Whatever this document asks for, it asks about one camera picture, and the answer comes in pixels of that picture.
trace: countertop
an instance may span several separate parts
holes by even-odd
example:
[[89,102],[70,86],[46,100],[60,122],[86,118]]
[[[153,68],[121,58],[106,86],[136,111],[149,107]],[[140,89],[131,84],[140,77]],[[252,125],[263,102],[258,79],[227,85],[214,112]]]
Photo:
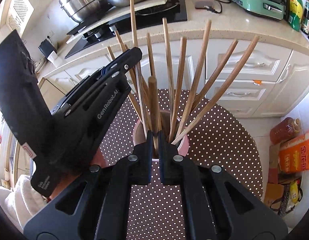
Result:
[[[191,0],[185,0],[185,3],[188,21],[168,24],[171,41],[179,40],[182,36],[189,40],[202,39],[206,21],[211,19],[210,38],[252,40],[257,34],[260,36],[260,42],[286,47],[309,56],[309,41],[283,20],[274,21],[250,15],[234,3],[223,4],[222,14],[197,10]],[[139,46],[146,45],[148,32],[151,34],[152,43],[164,42],[163,27],[158,25],[137,31]],[[133,46],[131,33],[125,33],[121,37],[129,47]],[[64,58],[76,42],[77,40],[60,47],[58,55]],[[103,56],[107,54],[107,46],[111,46],[113,52],[120,51],[116,38],[111,38],[67,58],[59,68],[55,68],[50,62],[45,63],[38,79],[40,81],[42,77],[48,78],[66,68]]]

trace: round table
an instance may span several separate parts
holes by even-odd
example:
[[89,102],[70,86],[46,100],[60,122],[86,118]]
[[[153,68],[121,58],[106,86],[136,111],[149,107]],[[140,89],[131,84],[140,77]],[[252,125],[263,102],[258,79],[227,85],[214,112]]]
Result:
[[[168,90],[159,90],[158,95],[161,109],[169,110]],[[189,91],[183,90],[179,117],[188,96]],[[208,102],[208,99],[201,101],[190,114],[188,123]],[[137,120],[137,114],[127,99],[100,146],[109,166],[132,153],[132,133]],[[256,144],[230,112],[215,105],[188,134],[188,138],[188,157],[197,165],[211,167],[218,164],[224,167],[261,199],[262,169]],[[185,239],[180,188],[163,186],[159,174],[159,163],[152,162],[151,184],[132,186],[127,239]]]

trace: tiled floor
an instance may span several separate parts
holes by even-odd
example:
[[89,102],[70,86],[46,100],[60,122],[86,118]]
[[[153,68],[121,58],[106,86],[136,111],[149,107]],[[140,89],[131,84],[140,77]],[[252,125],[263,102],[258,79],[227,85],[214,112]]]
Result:
[[264,193],[268,182],[268,171],[269,171],[269,146],[271,144],[269,133],[274,126],[280,123],[280,118],[279,117],[248,118],[238,120],[256,142],[262,166],[263,198],[264,198]]

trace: ventilation grille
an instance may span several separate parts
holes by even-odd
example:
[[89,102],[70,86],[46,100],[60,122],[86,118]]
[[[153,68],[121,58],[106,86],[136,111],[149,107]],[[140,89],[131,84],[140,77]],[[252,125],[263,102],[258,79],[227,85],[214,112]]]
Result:
[[20,34],[21,27],[12,15],[10,15],[9,17],[9,26],[11,27],[12,30],[16,30]]
[[14,0],[13,8],[20,17],[21,21],[24,22],[25,16],[28,13],[28,7],[23,0]]

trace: white bathrobe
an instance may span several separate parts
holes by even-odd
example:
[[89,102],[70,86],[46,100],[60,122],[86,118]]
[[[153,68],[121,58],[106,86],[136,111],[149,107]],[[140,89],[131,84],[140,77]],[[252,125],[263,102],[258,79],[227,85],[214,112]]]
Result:
[[40,211],[46,202],[30,184],[30,176],[21,175],[14,191],[0,187],[0,205],[8,218],[23,233],[26,222]]

